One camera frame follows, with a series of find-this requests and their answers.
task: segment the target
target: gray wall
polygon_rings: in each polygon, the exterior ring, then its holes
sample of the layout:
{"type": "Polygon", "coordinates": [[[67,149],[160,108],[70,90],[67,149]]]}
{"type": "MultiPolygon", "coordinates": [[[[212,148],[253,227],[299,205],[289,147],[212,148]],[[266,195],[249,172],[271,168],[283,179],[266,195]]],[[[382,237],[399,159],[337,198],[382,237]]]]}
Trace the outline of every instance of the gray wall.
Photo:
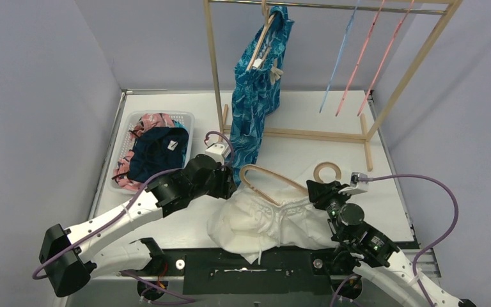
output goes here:
{"type": "MultiPolygon", "coordinates": [[[[122,88],[213,88],[202,0],[76,0],[76,3],[122,88]]],[[[378,1],[362,3],[378,5],[378,1]]],[[[389,5],[408,7],[405,3],[389,5]]],[[[213,3],[211,7],[220,83],[223,89],[231,90],[235,85],[234,66],[262,26],[263,18],[257,5],[213,3]]],[[[289,9],[289,16],[296,23],[286,53],[283,88],[326,88],[351,12],[289,9]]],[[[347,84],[374,15],[357,13],[333,88],[344,88],[347,84]]],[[[370,85],[400,18],[397,13],[381,14],[353,89],[370,85]]],[[[401,35],[412,19],[413,16],[408,18],[401,35]]]]}
{"type": "MultiPolygon", "coordinates": [[[[377,109],[434,23],[415,19],[377,86],[377,109]]],[[[464,1],[382,129],[398,173],[438,178],[460,202],[455,231],[435,248],[442,286],[491,306],[491,1],[464,1]]],[[[420,180],[401,187],[419,240],[431,242],[451,222],[450,199],[420,180]]]]}
{"type": "Polygon", "coordinates": [[[87,217],[119,95],[73,0],[0,1],[0,306],[50,306],[44,231],[87,217]]]}

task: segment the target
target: round metal bolt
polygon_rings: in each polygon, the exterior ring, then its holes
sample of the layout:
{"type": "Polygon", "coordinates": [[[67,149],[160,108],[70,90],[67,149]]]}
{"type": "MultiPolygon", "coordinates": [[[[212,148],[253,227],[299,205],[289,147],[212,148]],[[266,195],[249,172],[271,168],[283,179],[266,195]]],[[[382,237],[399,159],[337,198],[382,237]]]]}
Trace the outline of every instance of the round metal bolt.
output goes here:
{"type": "Polygon", "coordinates": [[[183,259],[179,259],[178,261],[176,261],[176,269],[183,270],[184,267],[185,261],[183,259]]]}
{"type": "Polygon", "coordinates": [[[315,260],[313,260],[313,267],[315,269],[322,269],[322,267],[323,267],[323,260],[321,260],[321,259],[315,259],[315,260]]]}

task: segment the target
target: dark navy garment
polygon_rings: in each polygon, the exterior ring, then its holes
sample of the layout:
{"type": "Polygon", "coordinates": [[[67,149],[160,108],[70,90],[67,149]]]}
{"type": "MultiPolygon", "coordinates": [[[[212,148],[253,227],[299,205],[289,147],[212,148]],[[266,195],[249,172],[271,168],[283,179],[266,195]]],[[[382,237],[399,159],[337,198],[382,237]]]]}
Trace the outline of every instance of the dark navy garment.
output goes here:
{"type": "Polygon", "coordinates": [[[232,94],[230,141],[235,150],[232,167],[236,184],[240,184],[242,166],[255,164],[257,161],[265,117],[279,107],[281,80],[272,84],[270,69],[272,66],[283,69],[285,47],[294,21],[288,18],[287,7],[275,6],[270,14],[273,13],[276,16],[260,49],[264,52],[271,47],[264,64],[259,69],[247,70],[262,32],[261,28],[234,68],[236,88],[232,94]]]}
{"type": "Polygon", "coordinates": [[[188,140],[189,134],[183,128],[154,127],[146,131],[132,147],[134,155],[127,178],[146,182],[160,171],[182,168],[182,151],[187,148],[188,140]]]}

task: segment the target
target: clothing tag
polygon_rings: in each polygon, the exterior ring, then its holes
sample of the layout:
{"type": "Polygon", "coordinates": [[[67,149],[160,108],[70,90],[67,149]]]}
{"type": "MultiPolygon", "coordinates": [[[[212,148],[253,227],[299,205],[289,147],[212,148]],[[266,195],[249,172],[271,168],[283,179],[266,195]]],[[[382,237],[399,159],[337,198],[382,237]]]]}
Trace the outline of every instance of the clothing tag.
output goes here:
{"type": "Polygon", "coordinates": [[[263,62],[263,59],[256,59],[256,60],[254,60],[254,61],[253,61],[253,67],[254,67],[254,68],[259,68],[259,67],[261,67],[262,62],[263,62]]]}
{"type": "Polygon", "coordinates": [[[174,149],[176,149],[176,146],[178,146],[178,142],[170,140],[170,143],[168,144],[168,149],[174,151],[174,149]]]}

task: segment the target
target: blue patterned dress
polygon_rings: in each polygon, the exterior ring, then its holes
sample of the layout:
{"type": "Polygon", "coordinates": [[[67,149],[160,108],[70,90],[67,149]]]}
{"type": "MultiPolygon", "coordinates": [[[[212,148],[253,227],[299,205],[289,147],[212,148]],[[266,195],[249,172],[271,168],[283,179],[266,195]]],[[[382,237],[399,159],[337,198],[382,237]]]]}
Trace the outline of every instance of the blue patterned dress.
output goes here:
{"type": "Polygon", "coordinates": [[[261,52],[265,52],[268,46],[271,47],[264,64],[259,69],[247,70],[262,32],[261,28],[234,68],[236,88],[232,94],[230,141],[235,149],[232,167],[234,181],[238,185],[242,166],[257,162],[266,116],[279,107],[281,80],[272,84],[270,69],[274,64],[277,68],[283,69],[285,47],[294,21],[288,18],[287,7],[275,6],[270,14],[273,13],[276,16],[260,49],[261,52]]]}

